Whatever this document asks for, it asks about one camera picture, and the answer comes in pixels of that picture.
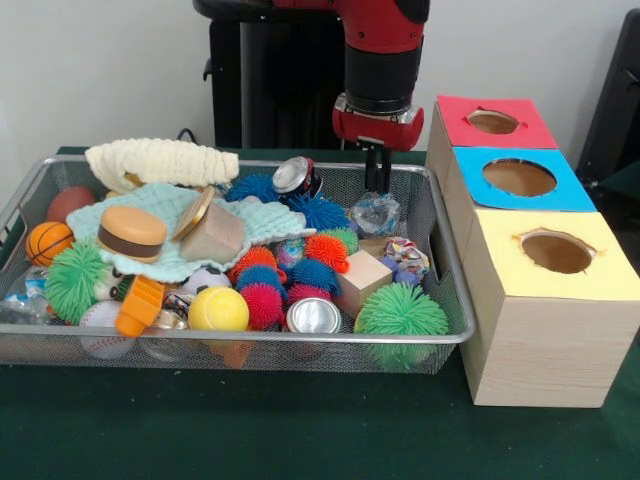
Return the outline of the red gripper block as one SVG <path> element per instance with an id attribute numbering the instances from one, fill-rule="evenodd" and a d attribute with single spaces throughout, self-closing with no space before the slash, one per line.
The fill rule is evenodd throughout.
<path id="1" fill-rule="evenodd" d="M 425 120 L 422 107 L 411 106 L 400 114 L 380 116 L 354 110 L 340 94 L 332 111 L 336 136 L 352 143 L 365 142 L 365 188 L 388 194 L 391 178 L 391 151 L 406 152 L 418 142 Z M 381 166 L 377 165 L 377 145 Z"/>

